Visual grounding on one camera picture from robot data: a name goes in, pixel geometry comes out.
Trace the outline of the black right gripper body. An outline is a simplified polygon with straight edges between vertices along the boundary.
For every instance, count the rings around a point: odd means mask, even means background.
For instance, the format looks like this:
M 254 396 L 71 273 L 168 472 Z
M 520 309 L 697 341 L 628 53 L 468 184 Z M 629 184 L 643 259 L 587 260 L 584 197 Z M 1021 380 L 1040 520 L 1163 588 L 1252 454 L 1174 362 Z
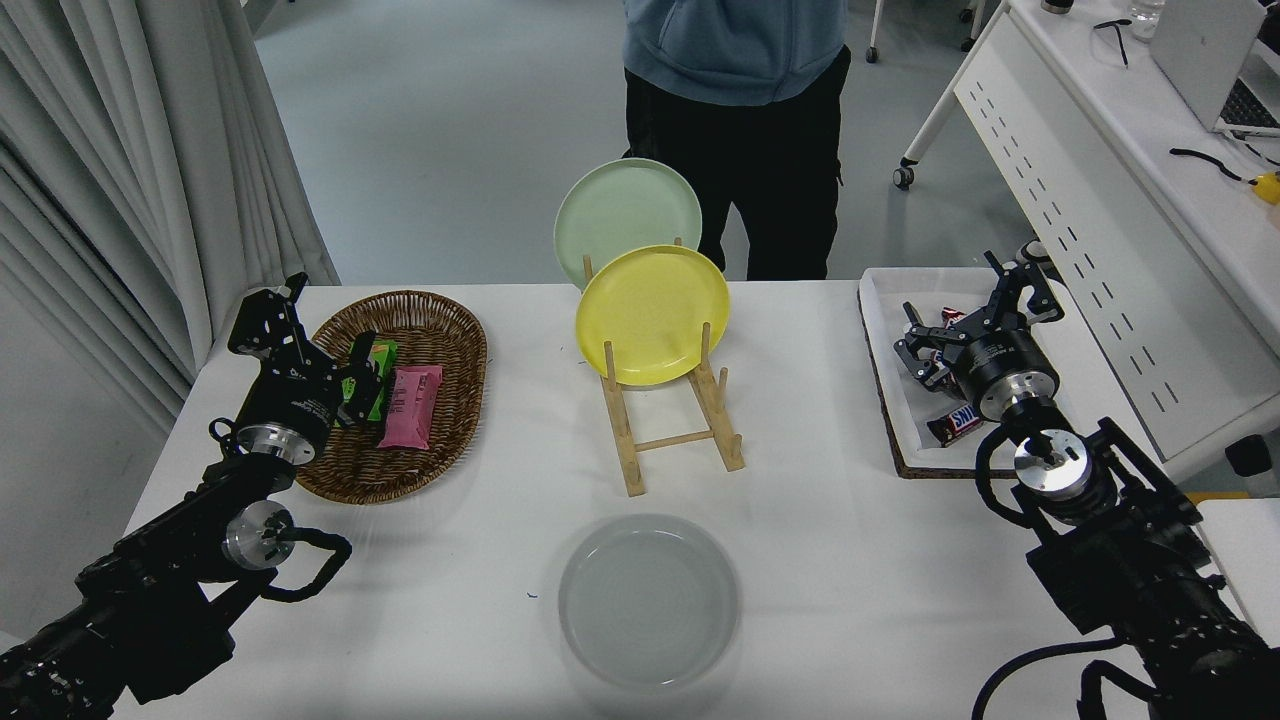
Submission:
M 1027 329 L 993 331 L 975 337 L 951 364 L 952 374 L 965 398 L 979 398 L 1006 377 L 1025 379 L 1052 396 L 1059 388 L 1059 374 Z

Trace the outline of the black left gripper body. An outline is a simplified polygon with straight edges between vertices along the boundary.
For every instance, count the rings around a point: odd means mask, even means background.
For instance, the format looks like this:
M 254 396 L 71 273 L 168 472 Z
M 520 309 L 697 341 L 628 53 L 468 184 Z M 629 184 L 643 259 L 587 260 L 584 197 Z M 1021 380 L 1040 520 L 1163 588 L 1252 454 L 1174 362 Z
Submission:
M 250 442 L 250 430 L 275 427 L 294 432 L 310 443 L 325 443 L 342 401 L 334 363 L 312 363 L 301 372 L 262 364 L 238 414 L 238 441 Z

